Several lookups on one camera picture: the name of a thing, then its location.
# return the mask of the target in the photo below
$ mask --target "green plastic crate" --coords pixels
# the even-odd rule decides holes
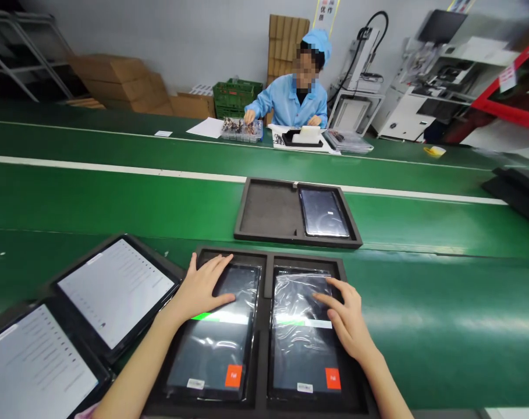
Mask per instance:
[[[229,79],[226,83],[219,82],[213,88],[216,107],[244,108],[257,98],[262,91],[262,83],[247,80]]]
[[[216,106],[216,118],[223,119],[226,116],[230,118],[242,118],[245,116],[245,110],[239,108],[224,108],[223,106]]]

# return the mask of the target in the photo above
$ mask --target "workbench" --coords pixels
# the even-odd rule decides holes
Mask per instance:
[[[529,406],[529,221],[480,188],[498,162],[383,140],[281,151],[196,123],[0,101],[0,312],[118,232],[183,267],[201,244],[340,257],[412,409]],[[247,176],[342,187],[363,247],[234,240]]]

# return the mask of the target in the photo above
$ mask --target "red frame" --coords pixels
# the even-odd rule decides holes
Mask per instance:
[[[516,60],[514,60],[514,68],[519,68],[528,57],[529,46],[516,58]],[[474,101],[472,107],[529,128],[529,111],[489,100],[489,96],[491,96],[497,89],[499,89],[499,78],[495,79],[495,81],[491,83],[491,86],[489,86],[480,97]]]

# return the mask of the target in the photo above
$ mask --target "blue lab coat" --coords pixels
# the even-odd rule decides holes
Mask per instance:
[[[326,90],[318,80],[313,82],[311,91],[307,93],[303,104],[299,105],[295,75],[286,74],[279,77],[262,91],[253,103],[245,106],[245,112],[252,109],[256,113],[255,118],[261,118],[272,108],[273,124],[299,128],[307,125],[309,120],[317,115],[322,119],[321,128],[326,128]]]

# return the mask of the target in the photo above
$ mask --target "computer monitor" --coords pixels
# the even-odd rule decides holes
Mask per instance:
[[[466,14],[433,10],[418,39],[434,44],[448,44],[466,19]]]

